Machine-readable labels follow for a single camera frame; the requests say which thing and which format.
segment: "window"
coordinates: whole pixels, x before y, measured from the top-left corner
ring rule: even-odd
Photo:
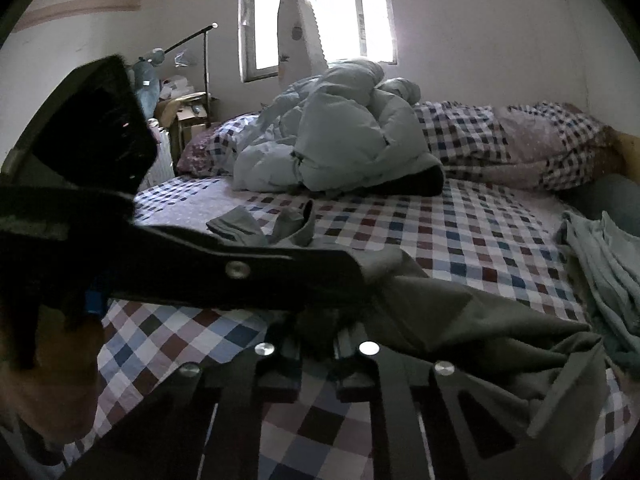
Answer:
[[[316,14],[328,62],[364,56],[396,62],[389,0],[308,0]],[[278,74],[280,0],[240,0],[242,80]]]

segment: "window frame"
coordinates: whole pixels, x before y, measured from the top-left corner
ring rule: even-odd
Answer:
[[[391,33],[393,61],[380,61],[386,65],[398,64],[398,42],[396,41],[396,26],[394,22],[391,0],[386,0],[386,13]],[[356,0],[356,18],[358,20],[358,34],[360,37],[360,55],[367,55],[366,28],[364,25],[364,10],[362,0]],[[242,82],[248,83],[278,75],[278,66],[265,68],[255,67],[255,0],[239,0],[238,5],[238,41],[240,57],[240,77]]]

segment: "black cloth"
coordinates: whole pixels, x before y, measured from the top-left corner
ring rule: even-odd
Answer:
[[[405,175],[377,186],[360,188],[358,192],[378,195],[437,196],[442,193],[443,186],[444,173],[442,168],[432,166],[420,173]]]

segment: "gray fabric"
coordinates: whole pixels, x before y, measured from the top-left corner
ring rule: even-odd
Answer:
[[[234,188],[349,191],[440,166],[407,101],[419,88],[400,78],[377,88],[383,76],[355,59],[291,85],[236,135],[225,163]]]
[[[312,202],[303,210],[285,210],[271,237],[249,220],[249,213],[240,211],[207,223],[221,242],[226,243],[231,234],[234,243],[245,245],[259,240],[260,246],[347,250],[370,287],[372,309],[357,314],[372,339],[416,358],[453,362],[538,438],[565,471],[572,476],[579,473],[608,394],[602,342],[587,325],[430,278],[396,247],[357,251],[313,239]],[[238,217],[242,217],[241,226],[229,228]],[[331,340],[345,323],[342,315],[342,311],[308,309],[298,316],[296,328],[308,344],[319,347],[319,340]]]
[[[148,61],[140,58],[131,67],[133,72],[133,91],[140,104],[145,119],[154,116],[158,99],[160,98],[160,80],[156,74],[156,69]]]
[[[568,258],[577,260],[568,270],[607,353],[640,378],[640,238],[619,229],[606,212],[601,220],[566,212],[558,237]]]
[[[625,176],[608,174],[562,192],[560,198],[590,220],[600,220],[606,211],[620,229],[640,237],[640,186]]]

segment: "wooden headboard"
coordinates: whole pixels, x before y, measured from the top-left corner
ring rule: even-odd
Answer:
[[[626,176],[640,184],[640,137],[618,132],[618,151],[625,157]]]

